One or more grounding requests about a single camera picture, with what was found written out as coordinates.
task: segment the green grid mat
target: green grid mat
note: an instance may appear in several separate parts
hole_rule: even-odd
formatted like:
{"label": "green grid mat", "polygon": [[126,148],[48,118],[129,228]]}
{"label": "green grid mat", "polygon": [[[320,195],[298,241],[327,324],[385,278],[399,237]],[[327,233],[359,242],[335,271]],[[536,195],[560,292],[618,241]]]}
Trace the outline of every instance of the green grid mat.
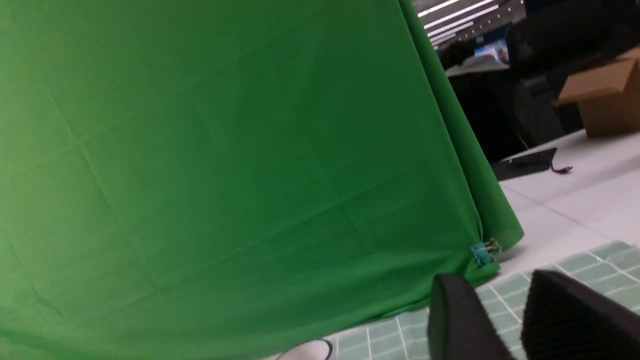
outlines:
{"label": "green grid mat", "polygon": [[[564,272],[640,313],[640,249],[615,241],[545,268]],[[531,272],[516,274],[477,293],[501,338],[517,359],[526,359],[520,329]],[[429,309],[329,336],[339,360],[427,360]]]}

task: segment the office desk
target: office desk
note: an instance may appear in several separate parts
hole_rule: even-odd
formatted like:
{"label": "office desk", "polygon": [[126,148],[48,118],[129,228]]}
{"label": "office desk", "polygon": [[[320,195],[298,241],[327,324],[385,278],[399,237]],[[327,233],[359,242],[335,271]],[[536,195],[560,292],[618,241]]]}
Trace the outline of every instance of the office desk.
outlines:
{"label": "office desk", "polygon": [[613,240],[640,243],[640,134],[594,140],[578,131],[528,152],[550,147],[556,168],[574,166],[569,174],[500,183],[525,237],[498,256],[493,281]]}

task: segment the blue binder clip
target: blue binder clip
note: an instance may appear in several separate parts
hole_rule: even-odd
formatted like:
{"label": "blue binder clip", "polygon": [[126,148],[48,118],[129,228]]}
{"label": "blue binder clip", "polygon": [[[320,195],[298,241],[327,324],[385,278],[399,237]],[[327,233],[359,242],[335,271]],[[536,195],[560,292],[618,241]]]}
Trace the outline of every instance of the blue binder clip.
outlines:
{"label": "blue binder clip", "polygon": [[475,243],[471,246],[471,253],[473,253],[478,267],[493,263],[493,258],[490,254],[491,251],[502,251],[502,247],[494,239],[491,239],[491,241],[487,243]]}

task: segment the black device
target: black device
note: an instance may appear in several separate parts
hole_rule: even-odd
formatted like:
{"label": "black device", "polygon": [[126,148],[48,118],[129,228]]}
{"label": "black device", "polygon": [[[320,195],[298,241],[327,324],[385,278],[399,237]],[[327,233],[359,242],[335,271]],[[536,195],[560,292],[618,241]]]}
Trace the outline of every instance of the black device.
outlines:
{"label": "black device", "polygon": [[[431,360],[513,360],[458,275],[433,280],[428,324]],[[536,270],[521,339],[529,360],[638,360],[640,316],[565,274]]]}

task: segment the green screen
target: green screen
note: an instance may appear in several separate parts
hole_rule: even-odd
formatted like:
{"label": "green screen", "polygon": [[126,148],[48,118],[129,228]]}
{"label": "green screen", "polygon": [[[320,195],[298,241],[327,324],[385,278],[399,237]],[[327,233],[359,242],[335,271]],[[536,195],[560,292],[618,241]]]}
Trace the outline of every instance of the green screen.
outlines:
{"label": "green screen", "polygon": [[409,0],[0,0],[0,357],[244,359],[522,230]]}

